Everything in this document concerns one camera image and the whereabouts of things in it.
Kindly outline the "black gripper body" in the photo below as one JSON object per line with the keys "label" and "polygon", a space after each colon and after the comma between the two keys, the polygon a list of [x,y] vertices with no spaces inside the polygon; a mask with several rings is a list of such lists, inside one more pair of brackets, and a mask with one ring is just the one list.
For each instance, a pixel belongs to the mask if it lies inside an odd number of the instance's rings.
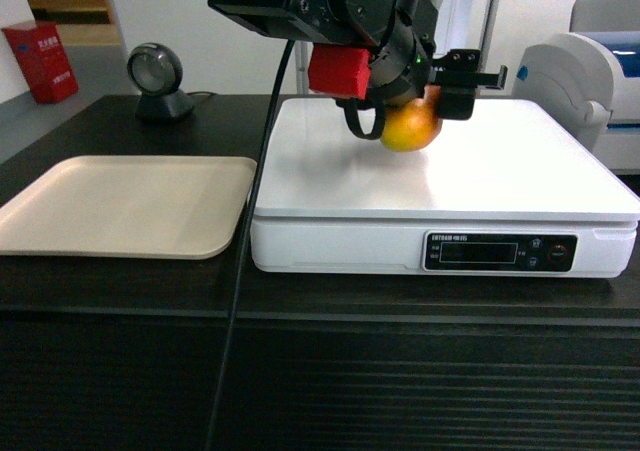
{"label": "black gripper body", "polygon": [[444,120],[468,120],[478,90],[505,87],[508,67],[502,65],[495,73],[482,71],[478,49],[454,48],[440,58],[434,52],[435,43],[425,34],[414,34],[410,49],[398,37],[392,37],[370,62],[371,77],[365,97],[338,98],[337,106],[345,112],[373,110],[386,117],[413,100],[424,99],[425,88],[435,86],[440,90],[437,116]]}

